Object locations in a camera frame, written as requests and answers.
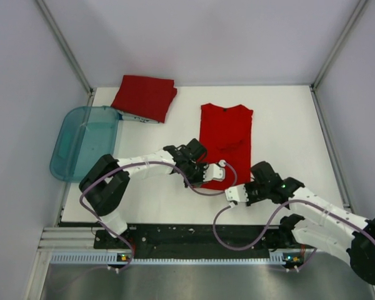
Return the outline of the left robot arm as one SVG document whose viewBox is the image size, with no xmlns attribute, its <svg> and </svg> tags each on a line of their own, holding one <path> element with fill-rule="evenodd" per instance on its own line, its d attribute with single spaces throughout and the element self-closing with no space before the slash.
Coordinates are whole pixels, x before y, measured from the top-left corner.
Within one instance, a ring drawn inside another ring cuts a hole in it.
<svg viewBox="0 0 375 300">
<path fill-rule="evenodd" d="M 214 179 L 206 148 L 192 139 L 187 145 L 165 146 L 144 156 L 116 159 L 110 154 L 99 158 L 79 183 L 79 190 L 91 206 L 92 214 L 107 229 L 107 240 L 116 248 L 129 242 L 128 225 L 119 205 L 131 180 L 179 173 L 186 185 L 200 187 Z"/>
</svg>

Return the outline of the bright red t-shirt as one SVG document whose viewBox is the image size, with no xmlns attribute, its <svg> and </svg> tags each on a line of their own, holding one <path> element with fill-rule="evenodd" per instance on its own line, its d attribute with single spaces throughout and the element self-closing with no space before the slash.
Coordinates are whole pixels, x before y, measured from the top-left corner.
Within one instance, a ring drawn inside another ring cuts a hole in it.
<svg viewBox="0 0 375 300">
<path fill-rule="evenodd" d="M 219 107 L 201 106 L 199 141 L 207 149 L 206 163 L 225 160 L 234 169 L 226 168 L 223 181 L 210 181 L 203 187 L 221 191 L 251 180 L 251 129 L 254 111 L 241 104 Z"/>
</svg>

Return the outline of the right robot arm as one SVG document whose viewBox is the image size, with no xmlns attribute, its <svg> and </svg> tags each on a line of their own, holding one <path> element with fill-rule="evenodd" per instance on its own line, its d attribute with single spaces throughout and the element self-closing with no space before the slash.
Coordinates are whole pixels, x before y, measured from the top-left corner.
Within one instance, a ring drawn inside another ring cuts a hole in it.
<svg viewBox="0 0 375 300">
<path fill-rule="evenodd" d="M 375 286 L 375 218 L 337 207 L 293 177 L 282 179 L 266 161 L 252 166 L 250 172 L 252 181 L 244 186 L 249 205 L 269 199 L 291 212 L 281 219 L 279 240 L 284 246 L 299 243 L 320 249 Z"/>
</svg>

